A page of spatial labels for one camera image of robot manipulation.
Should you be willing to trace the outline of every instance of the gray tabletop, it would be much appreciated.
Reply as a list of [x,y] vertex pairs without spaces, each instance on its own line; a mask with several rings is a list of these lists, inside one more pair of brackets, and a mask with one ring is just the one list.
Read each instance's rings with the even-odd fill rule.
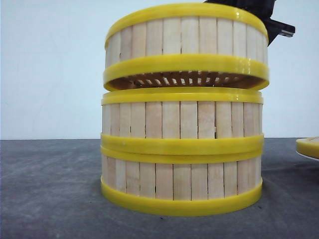
[[1,141],[1,238],[319,238],[319,162],[294,138],[268,138],[263,196],[209,217],[161,217],[120,208],[100,192],[96,139]]

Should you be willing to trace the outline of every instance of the yellow band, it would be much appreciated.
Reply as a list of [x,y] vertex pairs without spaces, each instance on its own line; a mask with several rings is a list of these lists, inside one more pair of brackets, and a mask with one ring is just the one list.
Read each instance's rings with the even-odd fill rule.
[[101,151],[105,155],[130,161],[216,163],[244,160],[260,155],[263,149],[264,136],[168,139],[130,138],[101,134],[101,142]]
[[220,154],[220,155],[156,155],[156,154],[137,154],[118,152],[111,149],[101,147],[103,155],[133,162],[142,163],[168,163],[168,164],[206,164],[206,163],[226,163],[241,161],[249,158],[260,156],[262,149],[236,154]]
[[134,211],[167,216],[208,216],[229,213],[256,203],[262,193],[262,181],[240,195],[209,200],[173,201],[134,196],[112,189],[101,178],[102,194],[112,203]]
[[315,138],[318,137],[297,139],[297,152],[319,159],[319,141],[314,141]]
[[149,7],[121,18],[110,28],[106,37],[105,48],[110,37],[126,27],[155,19],[183,16],[207,16],[241,21],[258,29],[268,40],[268,33],[263,22],[245,10],[222,4],[177,3]]
[[104,87],[113,91],[112,81],[117,78],[154,72],[179,71],[212,71],[241,74],[263,80],[261,85],[254,87],[260,90],[269,84],[268,66],[252,59],[214,55],[214,54],[172,54],[145,56],[116,63],[103,73]]
[[102,105],[133,102],[227,101],[262,104],[261,93],[253,90],[223,87],[166,87],[108,92]]

